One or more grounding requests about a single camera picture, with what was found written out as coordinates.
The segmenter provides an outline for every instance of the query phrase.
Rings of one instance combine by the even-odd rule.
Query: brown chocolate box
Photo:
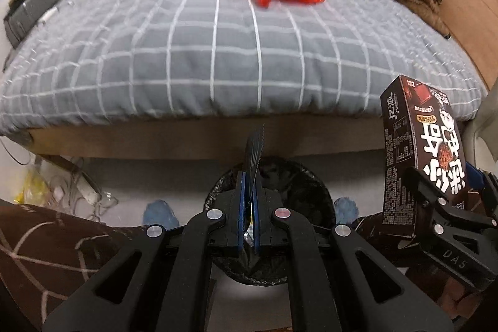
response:
[[[380,96],[384,119],[386,175],[380,232],[414,237],[416,210],[402,185],[406,168],[427,174],[449,202],[464,208],[468,182],[457,123],[446,94],[400,75]]]

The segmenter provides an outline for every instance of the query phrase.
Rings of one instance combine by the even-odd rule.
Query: wooden bed board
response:
[[[384,148],[380,118],[282,115],[201,118],[32,129],[40,155],[240,161],[247,136],[265,125],[265,155],[322,155]]]

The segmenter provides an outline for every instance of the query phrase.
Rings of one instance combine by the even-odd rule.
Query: black trash bag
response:
[[[204,210],[213,208],[220,193],[235,189],[240,170],[242,164],[221,176],[209,192]],[[323,182],[310,170],[294,161],[263,157],[260,174],[262,186],[277,190],[284,207],[303,214],[313,225],[329,229],[334,227],[336,215],[332,198]],[[259,257],[245,240],[238,258],[213,257],[213,263],[239,283],[274,286],[287,282],[284,258]]]

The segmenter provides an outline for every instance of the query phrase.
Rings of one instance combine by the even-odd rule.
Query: bed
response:
[[[487,94],[471,59],[393,0],[66,0],[0,84],[0,133],[38,154],[238,159],[265,124],[283,156],[383,148],[400,74],[459,121]]]

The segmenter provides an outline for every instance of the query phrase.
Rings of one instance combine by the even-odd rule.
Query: gray bedsheet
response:
[[[398,74],[471,119],[485,88],[461,48],[393,0],[69,0],[0,84],[0,132],[132,116],[380,115]]]

